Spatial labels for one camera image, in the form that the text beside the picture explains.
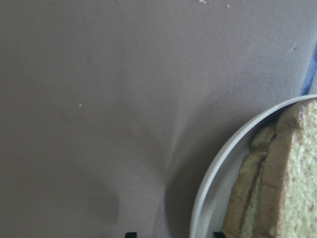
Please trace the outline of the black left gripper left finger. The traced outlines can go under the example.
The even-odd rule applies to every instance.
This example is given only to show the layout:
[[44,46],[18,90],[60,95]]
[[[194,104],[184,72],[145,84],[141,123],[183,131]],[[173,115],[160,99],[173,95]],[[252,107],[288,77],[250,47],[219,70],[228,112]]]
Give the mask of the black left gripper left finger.
[[125,234],[125,238],[137,238],[137,232],[128,232]]

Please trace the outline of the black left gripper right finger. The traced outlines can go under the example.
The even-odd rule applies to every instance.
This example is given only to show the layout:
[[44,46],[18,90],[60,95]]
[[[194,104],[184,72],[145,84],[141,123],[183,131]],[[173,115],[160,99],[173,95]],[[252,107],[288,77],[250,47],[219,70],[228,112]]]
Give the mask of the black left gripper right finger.
[[226,235],[223,232],[213,232],[213,237],[214,238],[226,238]]

